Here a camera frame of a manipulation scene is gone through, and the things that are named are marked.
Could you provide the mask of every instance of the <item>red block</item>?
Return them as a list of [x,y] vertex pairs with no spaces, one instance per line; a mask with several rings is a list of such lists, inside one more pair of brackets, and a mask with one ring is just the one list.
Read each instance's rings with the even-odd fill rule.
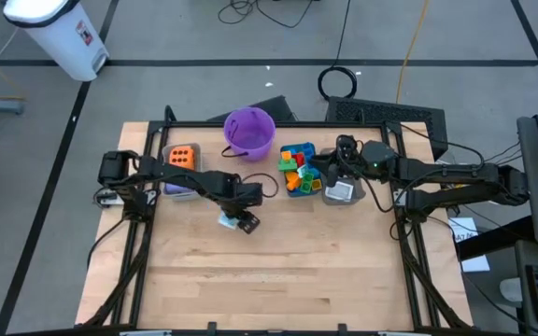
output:
[[298,167],[302,167],[304,165],[304,154],[303,153],[294,154],[294,158],[296,159],[296,164],[298,164]]

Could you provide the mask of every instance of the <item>black mat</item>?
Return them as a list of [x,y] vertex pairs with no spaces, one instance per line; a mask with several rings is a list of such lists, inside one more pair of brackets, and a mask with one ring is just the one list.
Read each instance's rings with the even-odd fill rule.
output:
[[[444,110],[411,105],[397,105],[360,99],[332,97],[325,121],[422,121],[427,125],[429,137],[447,141],[446,115]],[[435,159],[447,151],[447,145],[431,140]]]
[[[290,106],[286,102],[286,97],[277,96],[265,101],[259,102],[257,104],[251,105],[250,107],[258,107],[261,110],[267,112],[274,121],[295,121],[293,113],[291,113]],[[222,114],[220,116],[213,117],[207,121],[225,121],[231,112]]]

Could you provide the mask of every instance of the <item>toy block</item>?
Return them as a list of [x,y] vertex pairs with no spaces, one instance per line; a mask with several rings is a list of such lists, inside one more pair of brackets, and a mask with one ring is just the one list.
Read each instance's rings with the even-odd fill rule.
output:
[[286,180],[288,182],[295,181],[298,179],[300,179],[300,177],[298,176],[298,172],[286,172]]
[[312,148],[310,148],[310,149],[305,149],[305,150],[304,150],[304,159],[305,159],[306,161],[310,161],[310,158],[311,158],[313,155],[315,155],[315,152],[313,151]]
[[280,160],[277,164],[277,170],[280,172],[295,171],[298,168],[295,160]]
[[291,180],[286,185],[286,188],[288,188],[289,191],[294,191],[296,188],[300,187],[303,184],[302,178],[297,178],[295,180]]
[[303,182],[303,184],[300,186],[300,191],[303,193],[310,193],[310,190],[311,190],[310,182]]
[[290,161],[291,160],[291,152],[289,150],[281,152],[281,160]]
[[167,163],[178,167],[194,170],[194,149],[190,146],[176,146],[172,148]]
[[323,188],[323,185],[321,184],[321,180],[319,179],[313,180],[313,182],[311,183],[311,189],[313,191],[321,190],[322,188]]
[[297,153],[293,156],[294,159],[296,159],[296,163],[298,163],[299,167],[302,167],[304,165],[304,154],[303,153]]
[[308,173],[308,169],[306,168],[306,165],[302,165],[301,167],[298,167],[298,176],[300,178],[303,178],[304,174]]
[[309,183],[309,184],[312,183],[312,182],[313,182],[313,175],[310,174],[310,173],[306,173],[306,174],[304,174],[304,176],[303,176],[303,183],[304,183],[304,182],[307,182],[307,183]]
[[313,175],[313,178],[318,179],[321,177],[321,172],[317,168],[308,168],[308,173]]

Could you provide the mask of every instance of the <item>green block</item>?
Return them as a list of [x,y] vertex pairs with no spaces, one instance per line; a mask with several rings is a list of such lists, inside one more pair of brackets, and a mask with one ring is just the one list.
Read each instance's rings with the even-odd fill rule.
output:
[[313,182],[313,174],[312,173],[304,173],[303,175],[303,183],[304,182],[308,182],[309,184],[312,184],[311,182]]
[[311,190],[311,184],[309,182],[303,182],[302,186],[300,186],[300,191],[303,193],[310,193]]
[[298,169],[298,164],[296,164],[296,160],[294,159],[287,161],[281,159],[277,164],[277,170],[280,172],[290,172],[295,171],[296,169]]

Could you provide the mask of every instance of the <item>blue tray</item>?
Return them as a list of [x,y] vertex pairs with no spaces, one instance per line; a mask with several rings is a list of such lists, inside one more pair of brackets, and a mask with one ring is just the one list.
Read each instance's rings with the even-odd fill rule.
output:
[[[313,166],[308,164],[308,159],[310,159],[310,157],[315,155],[316,153],[315,145],[313,145],[312,143],[285,145],[279,150],[279,152],[281,153],[282,151],[288,151],[288,150],[291,151],[292,154],[304,153],[304,164],[306,164],[307,168],[314,168]],[[315,176],[314,179],[320,179],[320,174],[319,176]],[[286,184],[288,184],[288,180],[286,179],[285,173],[284,173],[284,181]],[[321,190],[311,190],[309,193],[303,193],[298,188],[294,189],[293,191],[289,191],[288,189],[286,189],[286,191],[288,192],[288,196],[290,197],[310,196],[310,195],[316,195],[321,192]]]

